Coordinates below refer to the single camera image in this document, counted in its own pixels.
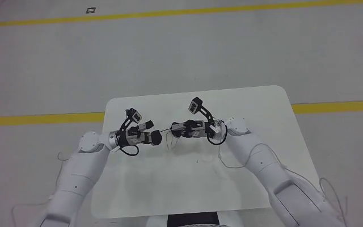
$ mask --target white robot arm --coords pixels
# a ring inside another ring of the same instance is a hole
[[[217,120],[203,107],[198,97],[192,100],[189,111],[192,114],[202,113],[208,122],[188,120],[173,123],[170,128],[173,136],[206,137],[213,145],[225,142],[236,159],[264,186],[271,207],[286,227],[346,226],[344,217],[332,207],[324,194],[289,172],[274,151],[246,127],[243,118],[232,117],[228,122]],[[222,141],[214,143],[210,139]]]
[[[78,210],[86,195],[99,180],[111,150],[118,147],[122,150],[125,146],[140,143],[161,143],[162,136],[159,131],[144,132],[154,126],[152,121],[128,128],[132,122],[139,123],[141,116],[132,108],[126,110],[126,115],[127,118],[118,131],[101,135],[87,132],[82,136],[78,149],[71,155],[61,173],[58,188],[46,210],[32,226],[75,226]],[[131,156],[137,154],[123,152]]]
[[[270,147],[247,129],[244,119],[230,119],[226,125],[227,146],[264,186],[271,207],[286,227],[345,226],[324,195],[281,166]]]

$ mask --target wire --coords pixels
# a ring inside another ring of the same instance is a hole
[[[121,150],[122,152],[124,152],[125,154],[127,154],[128,156],[136,156],[136,155],[138,155],[138,154],[139,154],[140,150],[139,150],[138,146],[136,146],[136,145],[129,145],[129,146],[134,146],[134,147],[137,149],[137,152],[136,152],[136,153],[134,153],[134,154],[131,154],[131,153],[128,153],[128,152],[124,151],[124,150],[123,150],[123,148],[120,148],[120,150]]]
[[[320,178],[320,179],[319,179],[319,185],[320,185],[320,188],[321,188],[321,190],[322,190],[323,194],[325,195],[325,197],[327,198],[327,200],[328,200],[328,201],[329,201],[329,199],[328,199],[328,197],[326,196],[326,193],[325,193],[325,191],[324,191],[324,189],[323,189],[323,186],[322,186],[323,180],[325,180],[325,181],[329,184],[329,186],[331,187],[331,189],[333,190],[334,195],[335,195],[335,198],[336,198],[336,200],[337,200],[337,202],[338,202],[338,205],[339,205],[340,214],[341,214],[341,216],[343,217],[344,225],[345,225],[345,227],[347,227],[347,221],[345,220],[345,215],[344,215],[344,213],[343,213],[343,209],[342,209],[342,207],[341,207],[341,203],[340,203],[340,200],[339,200],[338,194],[337,194],[337,193],[336,193],[336,191],[335,191],[335,188],[334,188],[334,187],[333,187],[333,185],[329,182],[329,180],[328,180],[328,179],[326,179],[326,178]]]
[[[167,147],[167,149],[169,150],[169,144],[168,144],[168,134],[170,133],[171,131],[169,131],[169,132],[167,132],[166,133],[166,135],[165,135],[165,139],[166,139],[166,147]],[[173,138],[174,137],[174,135],[171,133],[171,143],[170,143],[170,149],[173,149],[175,146],[176,146],[176,144],[178,143],[178,141],[179,141],[179,138],[177,138],[176,139],[176,142],[175,142],[175,144],[174,144],[174,146],[172,147],[172,141],[173,141]]]
[[[170,130],[170,128],[167,128],[167,129],[161,130],[160,132],[164,132],[164,131],[166,131],[166,130]]]
[[[224,136],[224,138],[223,138],[223,140],[222,140],[222,142],[219,142],[219,143],[215,143],[215,142],[212,142],[211,140],[210,140],[210,138],[209,138],[209,133],[206,135],[206,139],[211,143],[211,144],[213,144],[214,146],[220,146],[220,145],[222,145],[225,141],[226,141],[226,138],[227,138],[227,134],[228,134],[228,128],[227,128],[227,125],[225,125],[225,127],[226,127],[226,132],[225,132],[225,136]]]
[[[59,181],[59,178],[60,178],[60,176],[61,176],[61,173],[62,173],[62,169],[63,169],[63,164],[64,164],[64,162],[65,161],[68,161],[69,160],[69,158],[68,159],[62,159],[62,158],[60,158],[60,154],[61,154],[62,152],[58,152],[58,154],[57,154],[57,159],[59,160],[59,161],[61,161],[62,162],[62,164],[61,164],[61,167],[60,167],[60,169],[59,169],[59,172],[58,172],[58,175],[57,175],[57,179],[56,179],[56,188],[54,189],[54,193],[55,193],[55,191],[57,190],[57,188],[58,188],[58,181]],[[44,201],[44,202],[42,202],[42,203],[27,203],[27,204],[16,204],[16,205],[14,205],[12,208],[11,208],[11,211],[10,211],[10,213],[11,213],[11,220],[12,220],[12,224],[13,224],[13,226],[14,227],[18,227],[17,226],[17,224],[16,224],[16,221],[15,221],[15,208],[16,207],[36,207],[36,206],[39,206],[39,205],[45,205],[46,203],[48,203],[48,201],[50,200],[50,197],[48,198],[48,200],[47,201]]]
[[[218,158],[221,160],[222,164],[223,164],[226,168],[228,168],[228,169],[240,169],[240,168],[244,168],[244,166],[227,166],[227,165],[225,164],[225,162],[222,160],[220,148],[221,148],[221,146],[218,146]]]

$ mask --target yellow floor stripe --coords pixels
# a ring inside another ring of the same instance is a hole
[[[363,112],[363,101],[339,103],[293,104],[295,114],[322,114],[337,112]]]
[[[0,117],[0,125],[92,123],[103,122],[103,117],[104,112],[5,116]]]
[[[27,25],[34,25],[34,24],[90,22],[90,21],[96,21],[96,20],[149,18],[149,17],[155,17],[155,16],[212,14],[212,13],[217,13],[217,12],[240,12],[240,11],[254,11],[254,10],[293,9],[293,8],[302,8],[302,7],[351,5],[351,4],[362,4],[362,3],[363,3],[363,0],[325,0],[325,1],[315,1],[315,2],[292,2],[292,3],[279,3],[279,4],[268,4],[268,5],[229,6],[229,7],[216,7],[216,8],[190,9],[190,10],[165,10],[165,11],[154,11],[154,12],[137,12],[137,13],[130,13],[130,14],[77,16],[77,17],[71,17],[71,18],[15,20],[15,21],[9,21],[9,22],[0,22],[0,27],[27,26]]]
[[[340,103],[292,104],[295,114],[322,114],[338,112],[363,112],[363,101]],[[50,115],[4,116],[0,126],[24,124],[102,123],[104,112],[65,113]]]

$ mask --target white table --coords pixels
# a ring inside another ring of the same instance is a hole
[[[125,109],[131,107],[142,115],[142,122],[154,122],[152,130],[169,128],[173,121],[206,120],[188,111],[196,96],[218,119],[244,117],[282,163],[318,184],[286,92],[278,86],[112,99],[106,106],[103,132],[117,130]],[[140,145],[136,157],[122,152],[109,155],[93,190],[91,210],[96,218],[269,207],[267,193],[256,178],[246,169],[225,168],[217,157],[218,147],[206,138],[181,138],[167,150],[165,133],[159,146]],[[221,155],[228,165],[239,165],[226,145],[221,146]]]

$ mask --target floor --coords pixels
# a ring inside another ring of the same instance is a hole
[[[91,22],[1,22],[267,5],[289,0],[0,1],[0,116],[103,112],[115,97],[280,85],[292,104],[363,100],[363,5],[130,16]],[[319,176],[335,186],[350,226],[363,226],[363,112],[296,115]],[[46,201],[61,162],[102,123],[0,125],[0,225],[15,204]],[[44,208],[16,207],[17,226]],[[249,226],[282,226],[270,209],[241,211]],[[78,226],[96,220],[90,197]]]

